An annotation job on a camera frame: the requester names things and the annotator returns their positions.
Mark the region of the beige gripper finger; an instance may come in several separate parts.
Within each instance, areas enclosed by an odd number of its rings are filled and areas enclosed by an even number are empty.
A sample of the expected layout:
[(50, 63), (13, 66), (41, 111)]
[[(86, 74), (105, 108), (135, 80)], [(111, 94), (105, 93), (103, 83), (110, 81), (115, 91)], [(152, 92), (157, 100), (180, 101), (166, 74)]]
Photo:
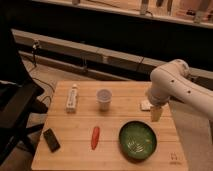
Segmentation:
[(160, 120), (160, 117), (163, 113), (163, 109), (159, 106), (153, 106), (150, 109), (151, 112), (151, 121), (152, 122), (158, 122)]

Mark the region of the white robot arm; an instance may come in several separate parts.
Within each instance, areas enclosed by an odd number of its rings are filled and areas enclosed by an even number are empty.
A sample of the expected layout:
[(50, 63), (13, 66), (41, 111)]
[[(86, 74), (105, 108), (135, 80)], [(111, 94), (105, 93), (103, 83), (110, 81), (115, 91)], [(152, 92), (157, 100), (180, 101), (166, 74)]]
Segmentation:
[(213, 122), (213, 91), (189, 81), (188, 75), (189, 66), (181, 59), (153, 69), (150, 74), (151, 86), (147, 91), (149, 102), (153, 106), (163, 106), (173, 96)]

